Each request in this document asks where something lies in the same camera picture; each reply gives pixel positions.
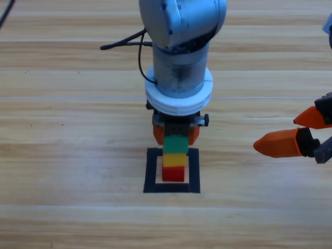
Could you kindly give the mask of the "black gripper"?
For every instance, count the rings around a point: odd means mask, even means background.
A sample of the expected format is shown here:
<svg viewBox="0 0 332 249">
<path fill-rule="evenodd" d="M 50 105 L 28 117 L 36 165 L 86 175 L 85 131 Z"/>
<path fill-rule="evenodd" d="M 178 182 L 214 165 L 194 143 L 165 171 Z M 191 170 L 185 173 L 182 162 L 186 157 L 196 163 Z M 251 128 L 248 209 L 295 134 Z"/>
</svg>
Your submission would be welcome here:
<svg viewBox="0 0 332 249">
<path fill-rule="evenodd" d="M 254 143 L 254 149 L 272 158 L 304 155 L 314 158 L 317 163 L 331 159 L 331 138 L 321 143 L 310 132 L 310 129 L 331 128 L 331 93 L 315 100 L 314 105 L 299 114 L 293 123 L 303 127 L 269 132 Z"/>
<path fill-rule="evenodd" d="M 159 145 L 163 145 L 164 136 L 171 135 L 188 136 L 188 144 L 193 145 L 199 136 L 200 128 L 207 127 L 210 122 L 209 114 L 201 116 L 200 111 L 186 116 L 174 116 L 162 113 L 149 101 L 146 102 L 146 108 L 153 110 L 153 134 Z"/>
</svg>

